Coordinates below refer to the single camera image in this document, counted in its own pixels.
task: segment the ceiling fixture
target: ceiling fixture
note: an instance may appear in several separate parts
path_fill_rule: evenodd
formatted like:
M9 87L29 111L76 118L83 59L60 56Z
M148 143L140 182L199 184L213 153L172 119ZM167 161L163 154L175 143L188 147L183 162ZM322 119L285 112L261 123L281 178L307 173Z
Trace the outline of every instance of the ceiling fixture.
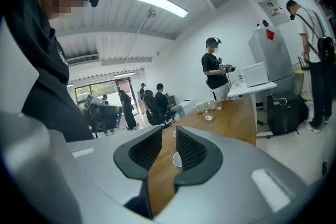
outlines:
M148 4L152 4L154 6L164 8L171 13L179 15L182 18L184 18L188 14L188 12L185 9L177 6L176 4L168 0L138 0L138 1L146 2Z
M114 75L113 77L114 77L114 78L117 78L117 77L122 77L122 76L126 76L126 75L134 75L134 74L136 74L136 72L131 72L131 73L125 73L125 74Z

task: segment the white t-shirt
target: white t-shirt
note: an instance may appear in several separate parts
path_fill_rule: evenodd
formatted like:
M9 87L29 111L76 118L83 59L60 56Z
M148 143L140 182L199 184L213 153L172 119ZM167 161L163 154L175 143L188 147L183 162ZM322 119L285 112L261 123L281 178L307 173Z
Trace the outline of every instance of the white t-shirt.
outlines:
M297 14L300 14L302 18L306 20L306 22L314 29L314 32L318 35L318 37L313 33L310 27L299 17L295 16L295 24L299 34L307 34L308 42L313 46L313 48L318 51L317 41L319 38L323 36L322 29L320 27L319 21L315 15L315 13L311 9L299 8L297 10ZM311 62L320 62L319 56L310 48L309 51L309 61Z

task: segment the window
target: window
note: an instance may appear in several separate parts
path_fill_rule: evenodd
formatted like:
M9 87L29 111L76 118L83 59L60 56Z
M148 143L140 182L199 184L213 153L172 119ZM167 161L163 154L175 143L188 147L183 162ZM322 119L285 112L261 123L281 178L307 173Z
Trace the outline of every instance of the window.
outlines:
M124 90L125 93L128 94L128 96L131 98L131 103L134 107L133 114L138 114L139 108L138 104L135 101L135 96L132 89L130 78L106 81L102 83L96 83L75 88L77 103L79 106L84 106L85 99L88 96L88 94L91 94L99 99L102 99L103 95L106 94L109 105L121 106L121 101L118 95L119 90Z

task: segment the man in white t-shirt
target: man in white t-shirt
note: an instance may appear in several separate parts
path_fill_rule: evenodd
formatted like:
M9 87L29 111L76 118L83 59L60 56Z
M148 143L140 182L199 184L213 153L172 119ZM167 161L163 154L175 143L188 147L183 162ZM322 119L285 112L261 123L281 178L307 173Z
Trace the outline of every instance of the man in white t-shirt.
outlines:
M306 122L306 128L318 133L323 116L324 123L329 121L332 104L330 67L322 63L317 54L318 39L324 36L324 30L321 29L322 23L320 24L321 21L312 10L303 8L293 0L287 2L286 8L291 15L295 16L296 28L302 38L305 51L304 60L310 67L314 118L311 122Z

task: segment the black pants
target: black pants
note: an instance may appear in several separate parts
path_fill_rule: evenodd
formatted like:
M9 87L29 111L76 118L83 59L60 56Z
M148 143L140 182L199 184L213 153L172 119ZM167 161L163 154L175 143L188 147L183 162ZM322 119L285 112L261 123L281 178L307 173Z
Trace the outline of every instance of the black pants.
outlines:
M132 130L134 127L136 127L136 121L133 116L133 112L131 108L124 108L124 115L125 115L125 120L128 125L128 129Z
M314 118L310 122L312 127L319 127L323 116L331 116L333 78L331 67L321 62L310 62L311 91L314 101Z

